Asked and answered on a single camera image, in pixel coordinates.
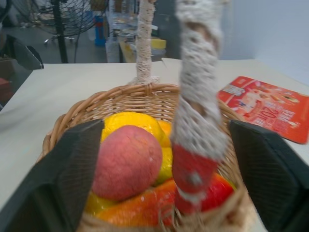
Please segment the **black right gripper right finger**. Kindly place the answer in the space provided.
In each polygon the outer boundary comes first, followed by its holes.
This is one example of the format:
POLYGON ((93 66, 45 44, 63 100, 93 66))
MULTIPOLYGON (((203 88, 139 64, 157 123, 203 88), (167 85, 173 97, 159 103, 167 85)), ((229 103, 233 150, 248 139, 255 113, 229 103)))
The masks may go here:
POLYGON ((269 232, 309 230, 309 167, 275 132, 230 120, 239 170, 269 232))

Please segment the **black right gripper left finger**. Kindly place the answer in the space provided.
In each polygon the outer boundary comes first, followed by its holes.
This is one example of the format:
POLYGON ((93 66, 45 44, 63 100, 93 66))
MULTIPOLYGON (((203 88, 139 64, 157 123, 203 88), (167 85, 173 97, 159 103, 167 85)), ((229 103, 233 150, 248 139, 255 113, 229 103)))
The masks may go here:
POLYGON ((0 212, 2 232, 74 232, 90 192, 104 121, 67 130, 0 212))

